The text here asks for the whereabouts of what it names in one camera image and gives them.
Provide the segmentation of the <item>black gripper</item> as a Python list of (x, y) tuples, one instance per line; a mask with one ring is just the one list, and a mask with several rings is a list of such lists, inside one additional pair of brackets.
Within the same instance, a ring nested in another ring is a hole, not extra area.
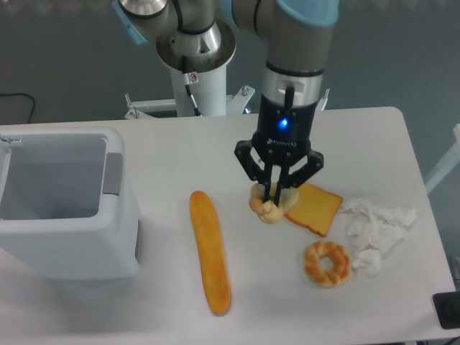
[[(276, 206), (280, 205), (282, 189), (298, 188), (323, 168), (323, 154), (311, 150), (310, 134), (316, 107), (317, 104), (312, 103), (285, 109), (265, 96), (261, 98), (256, 132), (252, 140), (238, 141), (234, 154), (248, 178), (263, 186), (263, 202), (270, 199), (274, 164), (282, 163), (274, 197)], [(263, 168), (254, 160), (253, 148), (264, 163)], [(290, 174), (290, 168), (304, 157), (307, 163)]]

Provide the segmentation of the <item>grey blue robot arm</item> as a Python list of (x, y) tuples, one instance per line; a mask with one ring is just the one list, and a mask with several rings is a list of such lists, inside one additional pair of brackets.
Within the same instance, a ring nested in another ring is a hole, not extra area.
[(311, 147), (337, 1), (115, 1), (133, 38), (153, 42), (169, 68), (178, 116), (227, 111), (226, 66), (233, 26), (268, 44), (257, 129), (235, 155), (264, 201), (280, 203), (323, 167)]

